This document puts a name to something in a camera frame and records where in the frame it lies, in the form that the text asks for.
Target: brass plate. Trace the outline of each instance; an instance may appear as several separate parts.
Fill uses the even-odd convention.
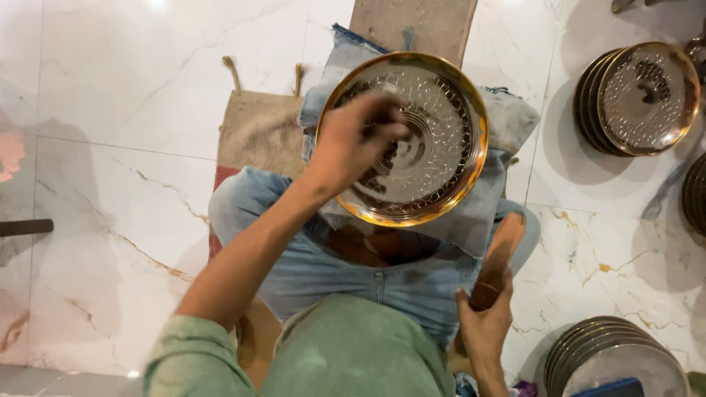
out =
[[[598,336],[592,340],[590,344],[584,345],[577,349],[576,355],[572,357],[571,360],[566,362],[565,370],[562,372],[561,376],[556,379],[556,383],[554,384],[555,394],[557,396],[563,395],[564,389],[566,388],[566,384],[571,378],[571,375],[573,375],[573,373],[592,356],[603,350],[620,345],[645,345],[667,354],[667,351],[665,351],[665,349],[657,342],[647,340],[639,336],[632,336],[619,331]]]
[[[612,155],[619,157],[629,157],[629,154],[624,153],[619,148],[617,148],[606,136],[606,132],[603,131],[603,126],[599,121],[598,115],[598,88],[601,84],[601,80],[606,74],[608,65],[620,54],[622,50],[619,49],[603,60],[598,66],[596,66],[596,74],[591,81],[591,86],[588,87],[587,102],[585,111],[588,114],[588,119],[591,125],[591,131],[595,135],[595,138],[601,143],[601,145],[608,150]]]
[[[578,367],[563,394],[575,396],[597,384],[635,377],[646,396],[686,397],[688,381],[679,363],[661,349],[642,344],[621,344],[603,349]]]
[[[388,227],[420,225],[447,213],[477,181],[488,150],[488,116],[477,89],[445,59],[392,52],[341,80],[321,112],[317,138],[330,110],[368,91],[400,95],[412,133],[391,143],[336,200],[358,218]],[[373,132],[376,125],[366,128]]]
[[[703,203],[703,187],[699,189],[699,170],[706,169],[706,154],[699,157],[689,168],[681,187],[681,206],[684,218],[699,234],[706,235],[706,219],[700,216]]]
[[[591,144],[591,146],[593,146],[599,152],[606,154],[608,153],[605,152],[605,150],[603,150],[602,148],[600,148],[600,146],[596,142],[596,139],[593,138],[592,134],[588,133],[588,121],[583,119],[582,112],[580,112],[579,109],[582,108],[581,95],[583,92],[583,88],[586,82],[588,81],[588,75],[600,61],[602,61],[605,57],[609,56],[613,52],[615,52],[615,50],[608,51],[600,57],[594,59],[593,62],[591,62],[586,67],[586,69],[584,69],[578,81],[576,81],[576,86],[574,87],[573,93],[573,100],[571,102],[571,112],[573,114],[574,125],[576,126],[576,129],[581,133],[581,136],[583,136],[583,138]]]
[[[570,349],[570,354],[565,356],[559,364],[561,368],[552,379],[552,390],[562,392],[566,381],[583,362],[591,355],[615,345],[626,342],[651,345],[662,348],[652,337],[647,335],[637,326],[608,325],[600,329],[595,329],[577,340]]]
[[[639,329],[633,322],[615,316],[596,316],[583,321],[579,321],[571,328],[564,331],[559,339],[554,343],[547,355],[546,364],[544,366],[544,384],[547,391],[551,388],[551,379],[554,376],[557,362],[560,362],[560,357],[564,357],[566,352],[571,349],[573,343],[585,332],[592,329],[601,328],[611,325],[632,326]]]
[[[621,51],[598,89],[599,121],[614,146],[654,155],[689,131],[698,113],[699,79],[684,52],[663,42]]]

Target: jeans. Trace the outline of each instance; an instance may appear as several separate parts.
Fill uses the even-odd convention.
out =
[[[291,183],[290,178],[252,167],[224,180],[208,205],[211,225],[221,244],[225,247],[245,230]],[[501,199],[491,238],[511,211],[527,217],[525,236],[510,262],[516,272],[539,241],[539,221],[525,207]],[[372,268],[347,261],[326,247],[320,237],[324,229],[328,226],[313,216],[292,238],[260,286],[258,297],[280,321],[330,294],[351,294],[410,316],[442,348],[453,341],[458,331],[455,289],[461,287],[470,295],[481,259],[449,244],[427,259]]]

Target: marble floor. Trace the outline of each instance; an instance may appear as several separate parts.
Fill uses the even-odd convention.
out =
[[[236,59],[245,90],[289,93],[294,65],[318,82],[354,0],[4,0],[0,126],[24,157],[0,183],[0,220],[52,218],[41,237],[0,239],[0,363],[134,376],[208,256],[207,203]],[[542,114],[508,170],[508,197],[542,239],[515,277],[508,382],[531,379],[573,321],[625,317],[687,370],[706,372],[706,239],[678,207],[684,167],[706,150],[699,121],[650,158],[606,157],[577,136],[569,98],[605,51],[683,45],[702,0],[480,0],[463,63]]]

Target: hammered dimple pattern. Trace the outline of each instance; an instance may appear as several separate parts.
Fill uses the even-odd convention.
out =
[[[659,151],[682,137],[691,103],[677,61],[669,46],[647,43],[627,49],[610,65],[598,106],[603,129],[618,148]]]
[[[473,149],[473,129],[479,129],[478,117],[467,111],[451,84],[416,68],[361,76],[344,92],[339,105],[376,91],[402,98],[400,111],[411,134],[392,142],[343,197],[355,195],[379,215],[423,210],[443,200],[460,182]],[[366,125],[371,131],[378,128],[378,124]]]

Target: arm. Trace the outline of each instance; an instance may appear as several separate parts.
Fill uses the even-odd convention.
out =
[[[471,362],[473,377],[478,382],[480,397],[509,395],[500,356],[505,337],[513,322],[513,315],[510,312],[512,296],[513,277],[509,270],[505,275],[505,286],[498,300],[484,312],[474,312],[468,304],[468,295],[461,289],[456,292],[460,332]]]
[[[231,329],[304,223],[326,201],[358,180],[391,140],[407,133],[401,124],[400,105],[394,97],[368,94],[331,112],[323,120],[321,137],[303,175],[213,258],[176,313],[213,320]],[[386,126],[364,139],[367,119]]]

